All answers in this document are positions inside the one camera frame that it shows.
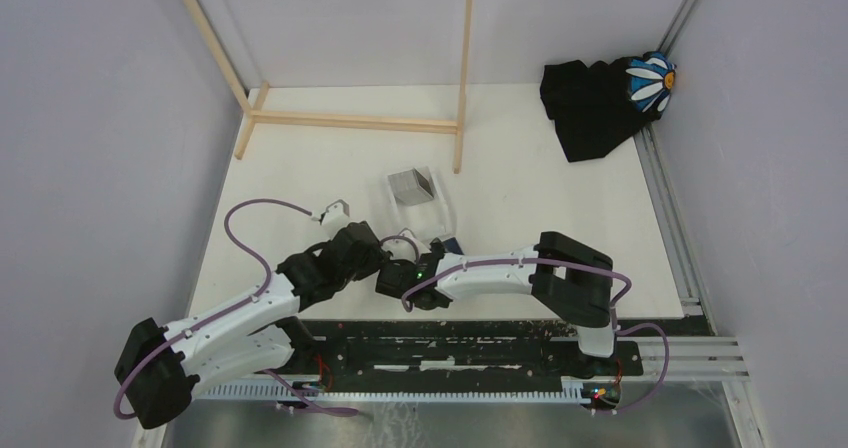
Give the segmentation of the blue leather card holder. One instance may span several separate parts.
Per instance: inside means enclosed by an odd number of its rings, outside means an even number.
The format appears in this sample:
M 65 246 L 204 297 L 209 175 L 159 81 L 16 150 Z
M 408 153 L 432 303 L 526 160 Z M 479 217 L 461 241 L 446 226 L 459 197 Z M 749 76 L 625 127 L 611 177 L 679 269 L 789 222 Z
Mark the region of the blue leather card holder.
M 452 253 L 456 255 L 463 255 L 464 252 L 460 247 L 457 239 L 453 236 L 451 237 L 437 237 L 434 238 L 430 242 L 430 248 L 433 252 L 439 251 L 443 253 Z

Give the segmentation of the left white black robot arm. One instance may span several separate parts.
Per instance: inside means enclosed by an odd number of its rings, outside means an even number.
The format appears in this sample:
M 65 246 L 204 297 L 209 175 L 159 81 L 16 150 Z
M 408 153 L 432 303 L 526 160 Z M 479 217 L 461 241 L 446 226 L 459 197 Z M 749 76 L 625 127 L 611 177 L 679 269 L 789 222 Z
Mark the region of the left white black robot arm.
M 158 428 L 209 388 L 266 369 L 307 372 L 315 350 L 297 315 L 377 273 L 390 258 L 366 222 L 351 222 L 330 240 L 288 256 L 259 286 L 205 313 L 164 325 L 152 318 L 137 323 L 114 370 L 116 416 Z M 124 402 L 131 413 L 122 412 Z

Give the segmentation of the clear plastic card box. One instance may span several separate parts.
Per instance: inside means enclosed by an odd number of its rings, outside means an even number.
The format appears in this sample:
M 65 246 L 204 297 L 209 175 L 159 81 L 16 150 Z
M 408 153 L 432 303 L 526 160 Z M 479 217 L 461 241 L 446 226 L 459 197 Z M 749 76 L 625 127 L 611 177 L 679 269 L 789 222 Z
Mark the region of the clear plastic card box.
M 395 200 L 390 191 L 387 176 L 411 168 L 420 170 L 430 179 L 435 195 L 432 201 L 415 206 L 406 206 Z M 437 169 L 426 165 L 405 167 L 385 174 L 382 181 L 388 198 L 391 220 L 399 231 L 409 228 L 418 239 L 425 243 L 429 243 L 437 237 L 454 237 L 456 235 L 456 215 Z

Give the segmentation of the silver credit card stack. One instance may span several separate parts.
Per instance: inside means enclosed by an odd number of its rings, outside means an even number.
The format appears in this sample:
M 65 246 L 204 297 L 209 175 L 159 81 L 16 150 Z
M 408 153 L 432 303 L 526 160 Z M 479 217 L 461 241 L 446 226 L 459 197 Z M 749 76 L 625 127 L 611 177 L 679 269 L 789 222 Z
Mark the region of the silver credit card stack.
M 415 206 L 435 198 L 430 179 L 416 168 L 389 174 L 387 181 L 395 200 L 402 205 Z

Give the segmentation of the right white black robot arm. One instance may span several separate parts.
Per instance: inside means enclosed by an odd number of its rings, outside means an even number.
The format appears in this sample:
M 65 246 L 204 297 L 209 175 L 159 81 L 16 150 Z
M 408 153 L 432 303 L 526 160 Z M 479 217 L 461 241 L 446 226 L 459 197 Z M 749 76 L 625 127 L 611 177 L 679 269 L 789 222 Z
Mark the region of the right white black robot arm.
M 375 291 L 414 309 L 448 308 L 484 295 L 523 295 L 541 303 L 577 332 L 577 360 L 591 376 L 618 361 L 615 348 L 613 259 L 558 232 L 506 254 L 465 256 L 435 245 L 416 261 L 391 260 L 378 271 Z

